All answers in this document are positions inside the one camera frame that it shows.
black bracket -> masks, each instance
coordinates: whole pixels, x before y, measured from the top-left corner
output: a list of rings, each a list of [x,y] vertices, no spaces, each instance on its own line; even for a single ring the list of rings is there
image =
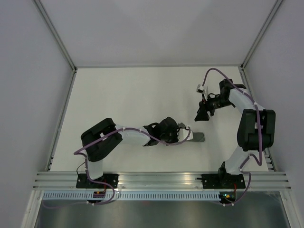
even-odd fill
[[[105,173],[102,177],[96,179],[95,181],[106,182],[111,185],[113,188],[117,188],[118,185],[118,174]],[[92,183],[87,175],[79,174],[76,183],[77,189],[104,189],[105,186],[103,184]]]
[[[229,175],[224,180],[220,180],[219,175],[216,173],[202,174],[201,180],[203,189],[234,189],[234,184],[237,189],[244,189],[245,180],[242,174],[240,175]]]
[[[89,130],[82,133],[80,136],[82,145],[86,146],[97,139],[100,139],[100,134],[109,134],[116,130],[116,124],[111,118],[106,118],[99,122]],[[114,148],[122,141],[122,136],[119,133],[114,133],[108,138],[96,143],[86,149],[87,158],[90,162],[97,162],[104,159]]]

white wall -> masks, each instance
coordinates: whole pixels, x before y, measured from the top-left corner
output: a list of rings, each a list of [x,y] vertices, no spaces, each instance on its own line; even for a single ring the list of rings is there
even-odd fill
[[[77,67],[239,64],[275,0],[42,0]]]
[[[287,0],[247,67],[257,100],[276,111],[277,168],[286,171],[304,214],[304,1]]]
[[[0,221],[20,227],[71,70],[30,0],[0,7]]]

gray floor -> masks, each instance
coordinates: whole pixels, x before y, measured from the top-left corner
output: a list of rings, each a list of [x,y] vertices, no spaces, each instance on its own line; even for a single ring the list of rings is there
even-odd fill
[[[48,206],[72,201],[45,201]],[[289,228],[278,195],[248,193],[237,205],[211,202],[116,201],[60,209],[41,207],[37,228]]]

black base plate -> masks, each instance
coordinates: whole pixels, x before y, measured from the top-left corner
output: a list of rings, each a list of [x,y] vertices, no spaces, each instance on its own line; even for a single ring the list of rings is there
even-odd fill
[[[96,179],[95,181],[103,181],[111,185],[113,188],[117,188],[118,184],[118,174],[105,173],[102,177]],[[77,189],[104,189],[103,184],[92,183],[88,180],[86,174],[79,174],[77,178]]]
[[[225,180],[220,181],[219,175],[214,174],[202,174],[199,179],[203,183],[203,189],[234,189],[236,184],[237,189],[245,189],[245,180],[242,174],[240,175],[229,175]]]

metal frame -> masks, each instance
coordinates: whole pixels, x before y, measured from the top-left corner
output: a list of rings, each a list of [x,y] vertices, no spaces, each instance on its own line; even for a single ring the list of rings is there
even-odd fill
[[[44,8],[42,2],[40,0],[32,0],[33,3],[35,4],[37,10],[39,11],[41,17],[43,18],[47,28],[49,29],[49,31],[51,32],[52,36],[54,37],[59,49],[61,50],[64,58],[66,59],[67,63],[70,65],[71,69],[73,70],[73,72],[75,72],[77,70],[75,64],[73,63],[71,56],[69,55],[66,46],[63,44],[60,36],[58,35],[58,32],[56,30],[56,28],[54,27],[46,9]]]
[[[106,65],[106,66],[77,66],[77,68],[128,68],[128,67],[238,67],[240,64],[151,64],[151,65]]]
[[[68,101],[71,95],[72,87],[74,84],[74,80],[76,77],[77,67],[74,65],[68,51],[66,50],[60,36],[58,35],[50,17],[48,16],[43,4],[40,0],[33,0],[35,6],[37,7],[39,13],[41,14],[43,20],[45,21],[47,27],[49,28],[52,36],[58,44],[58,47],[62,51],[65,59],[73,70],[73,77],[71,79],[70,87],[67,91],[66,101],[62,108],[61,116],[57,124],[57,130],[55,132],[52,147],[50,150],[50,158],[48,160],[46,170],[49,170],[51,161],[53,158],[53,154],[56,149],[56,145],[58,142],[61,126],[64,120],[64,116],[66,113]],[[250,83],[248,81],[248,77],[246,75],[245,67],[250,61],[254,51],[256,50],[258,44],[261,39],[265,35],[271,21],[275,17],[279,8],[283,4],[284,0],[276,0],[273,5],[269,15],[267,16],[262,28],[260,29],[257,37],[255,38],[250,50],[248,51],[244,61],[238,65],[239,72],[243,83],[248,88],[249,92],[253,96],[252,88],[250,87]],[[82,66],[83,68],[103,68],[104,66]],[[107,66],[107,67],[155,67],[155,66]],[[287,175],[284,172],[277,172],[271,157],[271,153],[269,150],[265,151],[265,157],[269,172],[252,172],[252,182],[250,184],[249,191],[279,191],[282,196],[282,201],[284,204],[284,208],[286,210],[286,214],[290,225],[292,228],[303,227],[302,218],[298,213],[297,206],[295,204],[295,200],[293,198],[293,194],[291,192],[291,187],[288,182]],[[154,172],[154,173],[129,173],[129,172],[119,172],[119,184],[118,190],[120,192],[186,192],[189,194],[204,194],[207,193],[206,190],[202,188],[202,183],[200,180],[197,180],[203,172]],[[39,206],[43,197],[50,196],[46,195],[48,193],[57,193],[65,192],[65,193],[80,193],[83,190],[76,189],[76,180],[77,175],[74,172],[53,172],[53,171],[45,171],[39,172],[36,176],[35,182],[33,183],[33,192],[31,194],[27,211],[22,223],[22,227],[34,227]],[[214,190],[213,192],[219,192],[225,190]],[[62,199],[62,195],[52,195],[58,196],[58,199]]]

